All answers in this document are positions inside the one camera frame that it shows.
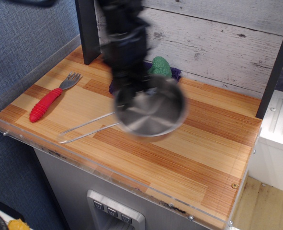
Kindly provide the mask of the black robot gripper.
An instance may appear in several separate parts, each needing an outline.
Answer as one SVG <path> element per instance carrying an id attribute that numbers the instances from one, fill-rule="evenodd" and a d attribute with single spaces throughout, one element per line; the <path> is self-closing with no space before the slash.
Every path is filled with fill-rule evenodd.
<path id="1" fill-rule="evenodd" d="M 108 44 L 102 47 L 105 62 L 115 78 L 146 76 L 143 60 L 147 55 L 148 23 L 139 17 L 140 0 L 97 1 L 106 20 Z"/>

